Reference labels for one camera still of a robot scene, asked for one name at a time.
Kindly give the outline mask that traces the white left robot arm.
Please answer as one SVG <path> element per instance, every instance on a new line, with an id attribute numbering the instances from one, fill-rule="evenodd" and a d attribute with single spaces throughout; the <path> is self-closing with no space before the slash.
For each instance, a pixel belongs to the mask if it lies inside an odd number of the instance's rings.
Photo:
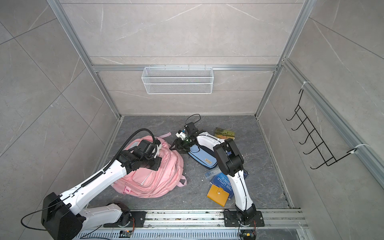
<path id="1" fill-rule="evenodd" d="M 81 231 L 111 224 L 126 227 L 133 222 L 130 209 L 122 203 L 86 210 L 88 203 L 115 181 L 140 168 L 158 170 L 161 141 L 145 128 L 135 131 L 102 169 L 82 183 L 43 201 L 41 224 L 54 240 L 72 240 Z"/>

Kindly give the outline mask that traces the light blue pencil case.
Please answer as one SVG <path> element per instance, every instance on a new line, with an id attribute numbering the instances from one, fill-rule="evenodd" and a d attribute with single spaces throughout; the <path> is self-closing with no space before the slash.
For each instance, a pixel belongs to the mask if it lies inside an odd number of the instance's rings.
<path id="1" fill-rule="evenodd" d="M 214 152 L 207 147 L 199 144 L 190 147 L 188 154 L 198 163 L 208 169 L 213 169 L 217 166 L 218 162 L 214 156 Z"/>

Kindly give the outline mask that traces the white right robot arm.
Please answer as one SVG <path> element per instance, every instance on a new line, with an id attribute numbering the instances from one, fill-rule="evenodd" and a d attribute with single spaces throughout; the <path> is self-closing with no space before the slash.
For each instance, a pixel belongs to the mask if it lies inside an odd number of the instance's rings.
<path id="1" fill-rule="evenodd" d="M 172 150 L 189 154 L 207 168 L 218 166 L 229 179 L 234 191 L 237 217 L 242 225 L 251 224 L 257 214 L 244 178 L 244 158 L 233 139 L 220 139 L 208 132 L 198 130 L 190 122 L 176 133 Z"/>

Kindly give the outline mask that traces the Animal Farm book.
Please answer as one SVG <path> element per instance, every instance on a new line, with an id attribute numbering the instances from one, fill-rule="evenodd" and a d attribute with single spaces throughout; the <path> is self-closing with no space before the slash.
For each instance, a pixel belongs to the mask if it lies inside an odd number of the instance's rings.
<path id="1" fill-rule="evenodd" d="M 234 140 L 235 139 L 235 132 L 230 131 L 230 130 L 221 129 L 221 128 L 216 128 L 214 136 L 219 138 L 219 139 L 224 139 L 224 140 L 233 139 Z"/>

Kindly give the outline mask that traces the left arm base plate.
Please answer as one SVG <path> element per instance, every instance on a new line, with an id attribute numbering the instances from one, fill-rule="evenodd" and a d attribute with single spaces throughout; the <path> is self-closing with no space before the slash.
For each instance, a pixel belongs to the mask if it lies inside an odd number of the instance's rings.
<path id="1" fill-rule="evenodd" d="M 116 223 L 104 224 L 104 228 L 142 228 L 146 219 L 147 212 L 133 211 L 123 213 Z"/>

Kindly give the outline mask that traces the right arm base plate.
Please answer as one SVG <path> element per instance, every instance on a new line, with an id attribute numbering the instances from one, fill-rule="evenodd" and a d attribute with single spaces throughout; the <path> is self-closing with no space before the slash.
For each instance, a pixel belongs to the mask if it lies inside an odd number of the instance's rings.
<path id="1" fill-rule="evenodd" d="M 250 209 L 250 212 L 242 211 L 230 211 L 224 210 L 224 223 L 226 227 L 239 227 L 239 226 L 251 226 L 251 227 L 264 227 L 264 217 L 261 211 L 254 211 Z"/>

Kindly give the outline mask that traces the blue Little Prince book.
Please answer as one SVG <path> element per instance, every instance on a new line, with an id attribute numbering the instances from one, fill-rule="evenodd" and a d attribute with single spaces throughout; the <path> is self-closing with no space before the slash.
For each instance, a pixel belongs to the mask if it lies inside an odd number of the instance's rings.
<path id="1" fill-rule="evenodd" d="M 211 185 L 216 185 L 216 186 L 224 189 L 227 193 L 229 193 L 228 200 L 235 198 L 234 197 L 235 194 L 234 194 L 234 191 L 232 189 L 229 178 L 226 175 L 224 175 L 223 173 L 215 175 L 213 177 L 213 179 L 211 180 Z"/>

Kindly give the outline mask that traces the pink student backpack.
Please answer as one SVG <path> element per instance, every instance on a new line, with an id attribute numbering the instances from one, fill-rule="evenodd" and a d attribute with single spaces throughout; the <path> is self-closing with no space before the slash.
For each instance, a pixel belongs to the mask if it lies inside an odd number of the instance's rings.
<path id="1" fill-rule="evenodd" d="M 184 160 L 176 150 L 170 150 L 171 145 L 164 140 L 170 135 L 157 137 L 161 142 L 159 156 L 162 158 L 157 171 L 140 168 L 112 183 L 114 190 L 123 195 L 150 199 L 159 198 L 175 187 L 185 187 Z"/>

